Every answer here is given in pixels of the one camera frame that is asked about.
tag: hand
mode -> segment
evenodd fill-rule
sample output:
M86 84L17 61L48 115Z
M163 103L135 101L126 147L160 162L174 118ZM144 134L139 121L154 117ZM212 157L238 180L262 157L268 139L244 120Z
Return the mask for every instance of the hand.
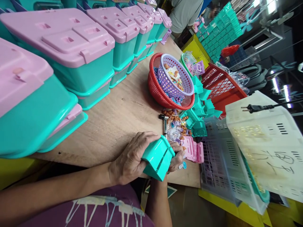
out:
M145 149L160 137L154 132L138 132L122 154L109 165L109 177L113 184L125 185L138 178L147 165L141 160Z
M176 153L176 156L173 157L170 161L168 172L174 172L183 163L183 156L185 155L185 151L183 150L183 147L180 146L177 142L170 141L169 144Z

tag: shirt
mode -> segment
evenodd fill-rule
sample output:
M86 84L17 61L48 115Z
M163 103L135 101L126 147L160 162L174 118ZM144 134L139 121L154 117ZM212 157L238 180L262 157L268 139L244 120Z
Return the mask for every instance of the shirt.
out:
M171 30L182 33L186 26L192 26L199 16L203 0L172 0L173 11L170 14Z
M154 227L130 184L102 189L38 214L21 227Z

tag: person's left hand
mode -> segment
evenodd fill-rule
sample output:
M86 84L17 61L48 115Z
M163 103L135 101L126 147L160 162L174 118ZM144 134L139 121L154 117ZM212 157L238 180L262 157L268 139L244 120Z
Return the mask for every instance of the person's left hand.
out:
M183 150L183 147L180 146L177 142L170 141L169 144L176 153L176 156L173 157L170 161L168 172L174 172L183 163L183 156L185 155L185 151Z

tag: plastic basket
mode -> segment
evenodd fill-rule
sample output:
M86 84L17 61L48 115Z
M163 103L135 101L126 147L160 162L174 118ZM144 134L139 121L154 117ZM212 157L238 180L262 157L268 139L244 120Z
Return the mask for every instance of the plastic basket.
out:
M241 157L241 151L233 139L226 119L205 118L207 137L202 139L204 146L204 164L202 165L202 188L210 193L215 192L236 205L243 201L263 214L269 203L269 193L266 192L263 202L256 194Z
M277 104L256 91L226 106L228 128L264 189L303 202L303 136L284 107L250 114L241 107Z
M202 75L203 87L211 90L208 99L211 99L216 110L223 112L225 116L225 106L247 97L239 85L219 67L208 63L205 73Z
M182 81L184 91L180 90L172 81L164 67L164 64L169 65L171 68L176 66L180 75L180 79ZM182 64L172 55L163 54L161 56L161 62L158 70L158 79L164 92L169 93L173 97L191 96L194 93L194 87L192 79L189 75L190 74L188 74Z
M152 56L149 64L149 74L148 74L148 87L151 95L154 99L163 107L170 109L188 110L190 109L194 102L194 94L191 96L185 96L181 105L174 103L163 91L160 84L158 83L157 77L154 72L154 67L160 66L160 59L163 53L156 53Z

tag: power cord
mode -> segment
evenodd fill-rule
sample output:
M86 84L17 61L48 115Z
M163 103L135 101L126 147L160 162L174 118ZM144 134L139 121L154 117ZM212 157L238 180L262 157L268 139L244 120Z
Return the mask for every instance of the power cord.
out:
M260 112L262 110L269 110L269 109L273 109L273 108L278 107L278 106L284 106L284 105L287 105L287 104L294 104L294 103L302 102L302 101L303 101L303 98L293 100L293 101L290 101L290 102L283 102L283 103L280 103L280 104L268 105L268 106L258 106L258 105L249 104L247 107L241 107L241 109L246 109L246 110L243 110L243 111L248 111L252 114L252 113Z

